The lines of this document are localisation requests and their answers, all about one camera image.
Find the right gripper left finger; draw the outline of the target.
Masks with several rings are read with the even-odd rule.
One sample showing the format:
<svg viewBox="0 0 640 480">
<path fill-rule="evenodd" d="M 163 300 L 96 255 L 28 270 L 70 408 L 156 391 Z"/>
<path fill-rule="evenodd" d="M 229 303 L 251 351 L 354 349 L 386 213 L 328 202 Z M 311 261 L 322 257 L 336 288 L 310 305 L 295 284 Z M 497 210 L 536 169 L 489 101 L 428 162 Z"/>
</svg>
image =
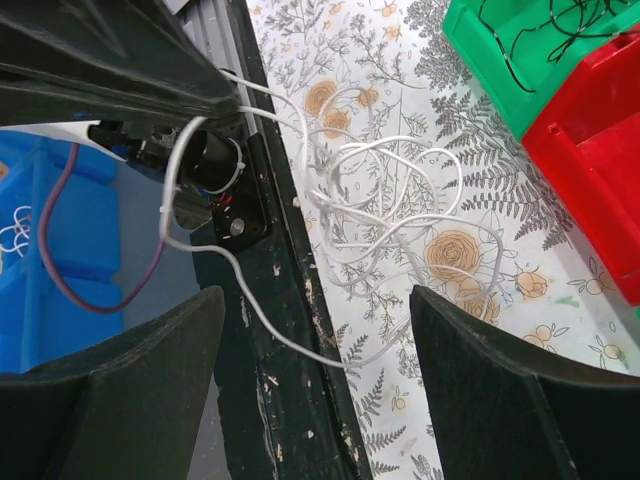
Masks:
<svg viewBox="0 0 640 480">
<path fill-rule="evenodd" d="M 4 479 L 184 479 L 225 319 L 221 287 L 1 377 Z"/>
</svg>

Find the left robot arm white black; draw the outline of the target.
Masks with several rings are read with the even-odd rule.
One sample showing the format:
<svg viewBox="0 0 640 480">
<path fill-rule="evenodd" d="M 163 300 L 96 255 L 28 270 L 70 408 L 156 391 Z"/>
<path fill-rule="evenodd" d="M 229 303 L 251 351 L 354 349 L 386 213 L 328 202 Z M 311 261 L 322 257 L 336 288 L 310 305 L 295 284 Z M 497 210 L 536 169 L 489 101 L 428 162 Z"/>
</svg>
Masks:
<svg viewBox="0 0 640 480">
<path fill-rule="evenodd" d="M 89 122 L 89 138 L 161 180 L 181 128 L 178 180 L 208 193 L 240 170 L 236 88 L 162 1 L 5 1 L 1 126 Z"/>
</svg>

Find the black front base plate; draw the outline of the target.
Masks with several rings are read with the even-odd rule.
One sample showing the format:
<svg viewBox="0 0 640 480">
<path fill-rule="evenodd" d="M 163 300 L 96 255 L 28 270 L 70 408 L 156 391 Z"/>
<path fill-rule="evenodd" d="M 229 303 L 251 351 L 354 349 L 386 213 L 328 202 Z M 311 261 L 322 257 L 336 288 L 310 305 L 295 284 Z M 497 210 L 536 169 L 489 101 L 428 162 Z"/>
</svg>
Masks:
<svg viewBox="0 0 640 480">
<path fill-rule="evenodd" d="M 237 255 L 250 294 L 221 256 L 194 258 L 198 283 L 221 287 L 227 307 L 214 379 L 229 472 L 235 479 L 368 479 L 345 372 L 279 340 L 339 355 L 280 129 L 246 116 L 241 136 L 268 226 Z"/>
</svg>

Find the red bin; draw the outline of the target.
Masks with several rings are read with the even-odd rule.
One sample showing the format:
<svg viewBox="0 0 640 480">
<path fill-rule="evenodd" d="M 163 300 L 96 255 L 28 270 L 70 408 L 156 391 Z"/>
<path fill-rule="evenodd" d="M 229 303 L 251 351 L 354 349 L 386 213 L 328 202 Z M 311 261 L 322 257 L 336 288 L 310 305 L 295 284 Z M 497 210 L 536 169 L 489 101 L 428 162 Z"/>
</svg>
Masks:
<svg viewBox="0 0 640 480">
<path fill-rule="evenodd" d="M 584 57 L 522 138 L 627 300 L 639 303 L 639 36 Z"/>
</svg>

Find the left green bin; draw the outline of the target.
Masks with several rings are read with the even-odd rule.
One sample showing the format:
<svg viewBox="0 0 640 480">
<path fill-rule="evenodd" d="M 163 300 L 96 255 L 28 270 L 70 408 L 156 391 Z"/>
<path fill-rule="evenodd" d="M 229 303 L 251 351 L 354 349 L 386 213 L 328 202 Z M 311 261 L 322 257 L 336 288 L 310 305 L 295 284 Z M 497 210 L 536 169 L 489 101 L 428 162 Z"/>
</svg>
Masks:
<svg viewBox="0 0 640 480">
<path fill-rule="evenodd" d="M 637 1 L 459 0 L 442 30 L 520 140 L 583 57 L 638 23 Z"/>
</svg>

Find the floral table mat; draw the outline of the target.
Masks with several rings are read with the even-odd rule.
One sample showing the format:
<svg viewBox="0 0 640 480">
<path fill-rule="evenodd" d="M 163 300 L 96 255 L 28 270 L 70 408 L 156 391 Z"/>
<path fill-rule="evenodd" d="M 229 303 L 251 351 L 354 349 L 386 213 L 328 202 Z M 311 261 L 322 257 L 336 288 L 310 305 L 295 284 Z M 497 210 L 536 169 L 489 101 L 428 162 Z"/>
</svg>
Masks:
<svg viewBox="0 0 640 480">
<path fill-rule="evenodd" d="M 405 229 L 405 247 L 367 252 L 380 228 L 329 215 L 321 174 L 292 170 L 375 479 L 439 479 L 436 437 L 409 325 L 418 282 L 548 352 L 639 371 L 639 323 L 600 260 L 447 41 L 444 1 L 252 1 L 277 114 L 325 149 L 384 139 L 341 169 L 344 197 Z"/>
</svg>

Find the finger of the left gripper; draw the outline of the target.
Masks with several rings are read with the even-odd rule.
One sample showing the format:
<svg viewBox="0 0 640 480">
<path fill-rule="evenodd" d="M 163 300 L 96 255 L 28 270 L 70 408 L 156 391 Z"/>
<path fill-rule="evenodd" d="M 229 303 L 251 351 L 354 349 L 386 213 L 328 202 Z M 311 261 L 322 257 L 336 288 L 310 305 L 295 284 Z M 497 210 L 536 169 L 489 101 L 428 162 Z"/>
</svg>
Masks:
<svg viewBox="0 0 640 480">
<path fill-rule="evenodd" d="M 161 1 L 4 1 L 1 66 L 139 98 L 235 97 Z"/>
<path fill-rule="evenodd" d="M 82 65 L 61 75 L 1 67 L 1 123 L 28 125 L 89 120 L 181 125 L 202 116 L 231 125 L 240 99 L 211 64 L 160 64 L 110 72 Z"/>
</svg>

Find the blue storage crate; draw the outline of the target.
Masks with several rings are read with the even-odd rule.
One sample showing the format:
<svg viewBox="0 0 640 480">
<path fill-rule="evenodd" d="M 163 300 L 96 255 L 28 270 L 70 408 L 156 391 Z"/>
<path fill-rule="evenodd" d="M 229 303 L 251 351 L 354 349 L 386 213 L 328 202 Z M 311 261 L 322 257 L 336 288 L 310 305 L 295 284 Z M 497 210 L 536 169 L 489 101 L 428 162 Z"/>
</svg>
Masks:
<svg viewBox="0 0 640 480">
<path fill-rule="evenodd" d="M 37 229 L 42 208 L 67 162 L 67 141 L 1 133 L 1 370 L 22 373 L 80 351 L 123 330 L 119 312 L 75 305 L 43 266 Z M 116 161 L 80 147 L 73 174 L 51 214 L 48 247 L 64 281 L 83 300 L 121 301 L 119 208 L 111 184 Z"/>
</svg>

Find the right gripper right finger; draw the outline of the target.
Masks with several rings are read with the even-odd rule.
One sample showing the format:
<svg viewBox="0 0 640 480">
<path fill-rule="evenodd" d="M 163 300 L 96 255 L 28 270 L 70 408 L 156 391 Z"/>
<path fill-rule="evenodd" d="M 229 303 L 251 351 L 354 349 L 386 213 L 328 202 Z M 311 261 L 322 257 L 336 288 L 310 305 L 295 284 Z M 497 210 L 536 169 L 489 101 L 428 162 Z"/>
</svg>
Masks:
<svg viewBox="0 0 640 480">
<path fill-rule="evenodd" d="M 423 286 L 410 310 L 445 478 L 638 478 L 638 378 L 545 351 Z"/>
</svg>

